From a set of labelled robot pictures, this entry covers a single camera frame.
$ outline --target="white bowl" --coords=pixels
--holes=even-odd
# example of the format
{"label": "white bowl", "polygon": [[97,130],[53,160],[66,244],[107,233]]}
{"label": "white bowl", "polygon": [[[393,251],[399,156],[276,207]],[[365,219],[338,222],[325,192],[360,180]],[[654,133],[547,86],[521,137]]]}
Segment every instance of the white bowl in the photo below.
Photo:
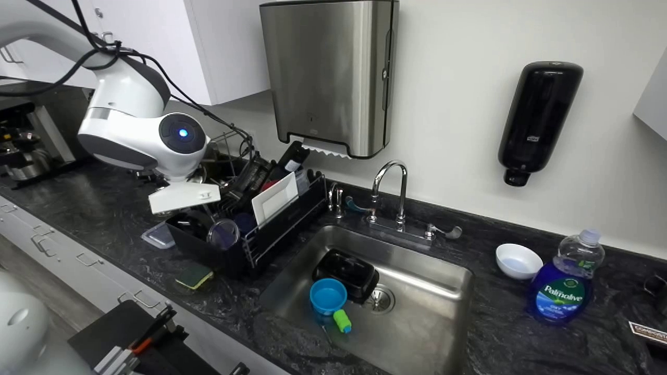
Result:
{"label": "white bowl", "polygon": [[496,263],[500,271],[513,280],[532,280],[542,269],[542,259],[520,244],[503,244],[496,249]]}

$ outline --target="dish soap bottle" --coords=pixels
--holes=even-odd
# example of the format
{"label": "dish soap bottle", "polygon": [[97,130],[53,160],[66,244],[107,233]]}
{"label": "dish soap bottle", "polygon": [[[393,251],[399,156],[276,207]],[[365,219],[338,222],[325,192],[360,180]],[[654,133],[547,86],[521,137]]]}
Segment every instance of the dish soap bottle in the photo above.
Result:
{"label": "dish soap bottle", "polygon": [[594,271],[606,260],[601,233],[585,230],[566,238],[555,260],[541,269],[529,290],[532,313],[555,326],[576,320],[592,298]]}

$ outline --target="sink basin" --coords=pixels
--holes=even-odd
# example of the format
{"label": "sink basin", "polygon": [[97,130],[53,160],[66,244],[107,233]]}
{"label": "sink basin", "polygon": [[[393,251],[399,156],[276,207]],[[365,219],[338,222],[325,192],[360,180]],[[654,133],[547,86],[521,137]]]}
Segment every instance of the sink basin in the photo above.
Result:
{"label": "sink basin", "polygon": [[[331,251],[371,263],[377,288],[365,304],[347,304],[352,334],[322,330],[308,306],[311,275]],[[461,373],[471,274],[364,233],[328,226],[262,297],[262,306],[389,373]]]}

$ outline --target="dark granite countertop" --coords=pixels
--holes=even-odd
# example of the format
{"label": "dark granite countertop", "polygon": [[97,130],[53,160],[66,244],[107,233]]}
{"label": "dark granite countertop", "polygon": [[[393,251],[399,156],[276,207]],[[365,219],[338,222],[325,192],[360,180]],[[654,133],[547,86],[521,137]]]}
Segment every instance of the dark granite countertop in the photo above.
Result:
{"label": "dark granite countertop", "polygon": [[[262,278],[218,278],[207,290],[186,295],[174,284],[174,275],[190,259],[178,249],[160,252],[141,239],[144,230],[163,219],[148,210],[150,192],[129,174],[101,162],[24,189],[0,185],[0,194],[11,203],[291,373],[382,373],[335,349],[325,338],[296,330],[259,306],[259,297],[291,254],[322,226],[331,224],[330,215],[298,233]],[[628,320],[667,330],[667,318],[661,318],[654,301],[642,292],[644,282],[667,271],[667,263],[607,249],[589,310],[566,328],[551,328],[526,310],[527,284],[508,280],[496,267],[494,251],[503,243],[520,243],[547,260],[561,235],[419,203],[410,204],[410,218],[466,230],[464,239],[437,243],[430,252],[476,275],[466,373],[659,373],[644,344],[629,335]]]}

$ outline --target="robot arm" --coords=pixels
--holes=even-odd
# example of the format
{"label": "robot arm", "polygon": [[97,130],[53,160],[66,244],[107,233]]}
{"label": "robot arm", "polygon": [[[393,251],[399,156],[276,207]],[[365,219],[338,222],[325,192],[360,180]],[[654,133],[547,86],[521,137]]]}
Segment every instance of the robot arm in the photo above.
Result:
{"label": "robot arm", "polygon": [[[0,3],[0,46],[38,42],[72,60],[92,50],[83,32],[41,0]],[[83,67],[108,65],[94,54]],[[183,183],[208,144],[202,128],[186,114],[163,114],[169,87],[163,78],[131,58],[97,71],[99,87],[79,130],[82,146],[123,170],[157,170],[169,183]]]}

